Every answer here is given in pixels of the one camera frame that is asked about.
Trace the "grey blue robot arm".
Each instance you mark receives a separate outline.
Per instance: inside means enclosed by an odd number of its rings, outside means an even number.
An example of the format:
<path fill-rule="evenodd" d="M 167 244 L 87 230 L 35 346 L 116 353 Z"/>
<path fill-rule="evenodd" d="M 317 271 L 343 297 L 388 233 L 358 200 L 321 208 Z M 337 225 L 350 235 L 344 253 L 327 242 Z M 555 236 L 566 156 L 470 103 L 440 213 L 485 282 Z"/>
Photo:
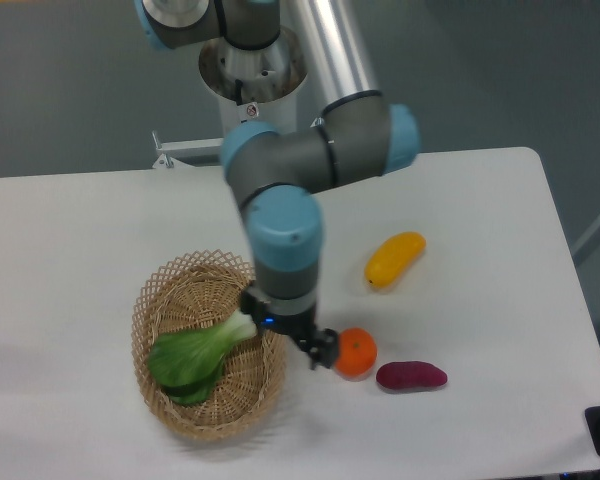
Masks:
<path fill-rule="evenodd" d="M 315 323 L 321 211 L 315 194 L 409 166 L 415 119 L 385 101 L 345 1 L 139 1 L 149 42 L 201 44 L 199 71 L 225 108 L 219 139 L 155 145 L 159 159 L 215 155 L 252 251 L 241 310 L 331 367 L 338 335 Z"/>

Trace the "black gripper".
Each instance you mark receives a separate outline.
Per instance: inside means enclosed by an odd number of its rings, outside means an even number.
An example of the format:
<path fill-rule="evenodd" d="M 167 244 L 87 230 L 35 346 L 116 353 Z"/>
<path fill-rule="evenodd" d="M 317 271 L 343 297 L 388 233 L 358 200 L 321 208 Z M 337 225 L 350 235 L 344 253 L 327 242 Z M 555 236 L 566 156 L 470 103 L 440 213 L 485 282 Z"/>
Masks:
<path fill-rule="evenodd" d="M 251 317 L 259 334 L 271 331 L 290 338 L 309 357 L 311 370 L 331 369 L 339 358 L 339 334 L 316 326 L 313 294 L 288 300 L 269 298 L 249 284 L 240 294 L 239 310 Z"/>

